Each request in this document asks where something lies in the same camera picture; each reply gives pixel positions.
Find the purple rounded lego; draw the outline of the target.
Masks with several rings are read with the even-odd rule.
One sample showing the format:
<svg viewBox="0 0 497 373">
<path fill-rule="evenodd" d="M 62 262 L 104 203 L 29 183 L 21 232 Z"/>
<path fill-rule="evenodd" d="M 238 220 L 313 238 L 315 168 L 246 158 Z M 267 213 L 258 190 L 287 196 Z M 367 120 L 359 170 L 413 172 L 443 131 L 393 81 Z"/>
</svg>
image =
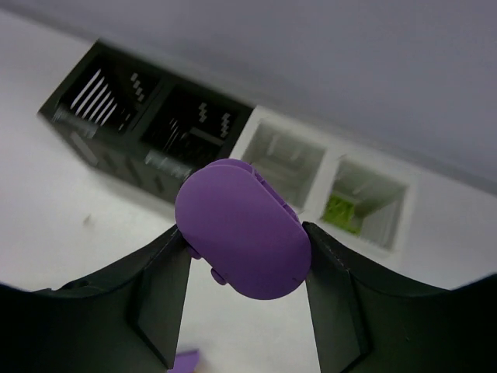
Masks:
<svg viewBox="0 0 497 373">
<path fill-rule="evenodd" d="M 297 214 L 241 160 L 217 160 L 188 178 L 176 197 L 175 219 L 214 279 L 248 298 L 282 298 L 310 270 L 311 243 Z"/>
</svg>

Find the lime green lego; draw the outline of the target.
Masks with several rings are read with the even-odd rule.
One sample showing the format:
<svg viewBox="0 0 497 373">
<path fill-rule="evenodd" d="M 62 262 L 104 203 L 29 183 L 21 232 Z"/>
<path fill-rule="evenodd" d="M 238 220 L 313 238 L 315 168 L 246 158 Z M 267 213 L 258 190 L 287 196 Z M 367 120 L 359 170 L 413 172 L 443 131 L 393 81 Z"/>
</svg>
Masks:
<svg viewBox="0 0 497 373">
<path fill-rule="evenodd" d="M 355 205 L 332 194 L 325 205 L 321 220 L 352 235 L 360 234 L 360 223 L 354 221 Z"/>
</svg>

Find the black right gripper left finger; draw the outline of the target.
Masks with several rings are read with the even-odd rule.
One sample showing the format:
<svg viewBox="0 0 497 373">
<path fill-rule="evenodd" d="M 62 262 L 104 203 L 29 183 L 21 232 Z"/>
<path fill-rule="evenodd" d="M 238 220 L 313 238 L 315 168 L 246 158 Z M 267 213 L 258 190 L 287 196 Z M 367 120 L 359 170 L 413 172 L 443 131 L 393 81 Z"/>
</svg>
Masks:
<svg viewBox="0 0 497 373">
<path fill-rule="evenodd" d="M 3 372 L 164 372 L 173 367 L 190 258 L 170 228 L 63 287 L 1 286 Z"/>
</svg>

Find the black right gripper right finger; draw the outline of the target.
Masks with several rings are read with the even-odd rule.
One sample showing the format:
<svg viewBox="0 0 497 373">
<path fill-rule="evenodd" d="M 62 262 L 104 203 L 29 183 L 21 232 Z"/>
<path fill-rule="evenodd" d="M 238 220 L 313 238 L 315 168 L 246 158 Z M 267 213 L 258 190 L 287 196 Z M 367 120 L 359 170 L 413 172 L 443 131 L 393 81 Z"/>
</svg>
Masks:
<svg viewBox="0 0 497 373">
<path fill-rule="evenodd" d="M 446 290 L 361 256 L 316 224 L 306 280 L 323 372 L 494 372 L 496 277 Z"/>
</svg>

